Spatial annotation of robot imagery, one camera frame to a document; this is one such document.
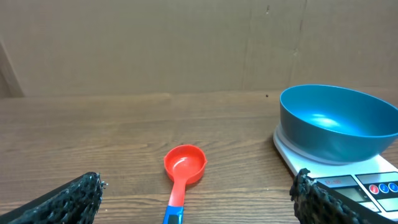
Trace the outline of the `red scoop blue handle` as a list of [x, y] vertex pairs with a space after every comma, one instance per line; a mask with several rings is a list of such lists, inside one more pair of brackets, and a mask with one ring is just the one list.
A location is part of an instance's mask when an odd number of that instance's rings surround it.
[[198, 182], [205, 173], [207, 159], [197, 146], [185, 144], [170, 150], [164, 157], [165, 171], [173, 182], [163, 224], [182, 224], [186, 186]]

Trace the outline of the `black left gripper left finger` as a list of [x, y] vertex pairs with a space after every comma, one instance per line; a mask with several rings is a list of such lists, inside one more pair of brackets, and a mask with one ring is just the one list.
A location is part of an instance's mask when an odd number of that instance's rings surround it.
[[1, 215], [5, 224], [92, 224], [108, 184], [87, 172], [39, 198]]

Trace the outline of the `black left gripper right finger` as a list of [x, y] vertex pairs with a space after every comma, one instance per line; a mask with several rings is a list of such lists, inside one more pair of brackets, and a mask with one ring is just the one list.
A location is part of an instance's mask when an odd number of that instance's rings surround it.
[[294, 215], [301, 224], [383, 224], [392, 220], [371, 211], [341, 193], [308, 176], [300, 169], [289, 195]]

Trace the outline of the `white kitchen scale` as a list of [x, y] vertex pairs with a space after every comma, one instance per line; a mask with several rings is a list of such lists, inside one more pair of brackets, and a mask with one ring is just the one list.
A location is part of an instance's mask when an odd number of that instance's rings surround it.
[[352, 164], [327, 164], [313, 156], [305, 157], [278, 125], [274, 144], [293, 174], [300, 169], [310, 177], [350, 198], [357, 204], [392, 221], [397, 221], [397, 168], [381, 156]]

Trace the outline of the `blue bowl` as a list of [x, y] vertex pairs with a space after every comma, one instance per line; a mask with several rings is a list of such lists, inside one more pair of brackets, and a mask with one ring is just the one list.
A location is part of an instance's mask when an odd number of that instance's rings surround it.
[[298, 85], [280, 94], [280, 124], [304, 154], [348, 164], [379, 155], [397, 139], [397, 107], [349, 88]]

